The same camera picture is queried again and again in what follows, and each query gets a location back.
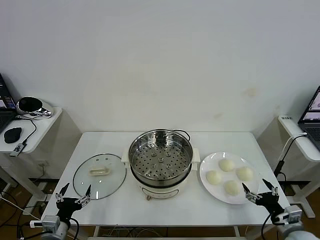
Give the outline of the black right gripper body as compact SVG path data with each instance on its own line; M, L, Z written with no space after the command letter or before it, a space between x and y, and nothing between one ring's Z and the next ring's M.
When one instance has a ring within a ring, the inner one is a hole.
M279 204L279 194L272 192L263 192L257 194L259 198L255 200L257 206L263 206L266 208L271 216L277 216L284 213L284 209Z

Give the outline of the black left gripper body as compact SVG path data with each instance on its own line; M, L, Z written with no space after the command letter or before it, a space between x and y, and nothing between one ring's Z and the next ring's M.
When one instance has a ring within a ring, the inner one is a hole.
M60 218L71 218L73 213L82 209L82 204L75 197L64 197L63 201L57 202L57 216Z

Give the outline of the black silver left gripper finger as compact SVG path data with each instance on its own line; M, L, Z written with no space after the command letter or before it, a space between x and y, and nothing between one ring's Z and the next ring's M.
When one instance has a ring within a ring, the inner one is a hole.
M55 194L55 198L57 202L62 202L63 201L63 197L69 187L69 183L67 183L64 187L61 188L61 190L59 191L59 193Z
M85 195L78 198L75 203L78 205L81 205L82 207L84 207L85 205L87 205L90 201L91 201L91 184L89 185L89 187L87 188Z

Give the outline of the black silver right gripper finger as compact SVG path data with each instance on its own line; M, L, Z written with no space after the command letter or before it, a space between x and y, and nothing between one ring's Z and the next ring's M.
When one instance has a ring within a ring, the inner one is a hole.
M269 191L268 192L264 192L261 195L263 197L268 197L268 198L278 197L279 196L278 187L273 186L271 182L267 181L264 178L262 180L263 180L264 184L266 185L266 187L269 189Z
M261 195L250 191L244 183L242 183L242 186L245 192L245 198L248 199L250 202L255 203L256 200L260 200L262 198Z

